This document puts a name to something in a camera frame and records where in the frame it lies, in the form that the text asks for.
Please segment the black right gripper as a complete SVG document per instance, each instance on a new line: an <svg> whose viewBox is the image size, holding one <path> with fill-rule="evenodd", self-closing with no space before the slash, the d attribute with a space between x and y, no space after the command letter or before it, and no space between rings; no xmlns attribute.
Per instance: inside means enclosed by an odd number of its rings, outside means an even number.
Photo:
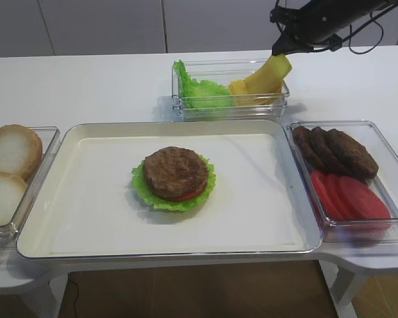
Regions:
<svg viewBox="0 0 398 318"><path fill-rule="evenodd" d="M310 1L300 9L275 5L270 21L281 31L272 45L272 55L309 53L310 46L341 46L336 33L351 23L346 1Z"/></svg>

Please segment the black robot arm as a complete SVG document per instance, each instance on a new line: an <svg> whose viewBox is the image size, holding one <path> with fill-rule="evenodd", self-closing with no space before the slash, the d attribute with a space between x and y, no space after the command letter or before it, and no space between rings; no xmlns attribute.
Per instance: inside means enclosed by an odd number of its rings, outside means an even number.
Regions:
<svg viewBox="0 0 398 318"><path fill-rule="evenodd" d="M269 19L280 37L272 55L335 52L397 7L398 1L310 1L300 9L275 3Z"/></svg>

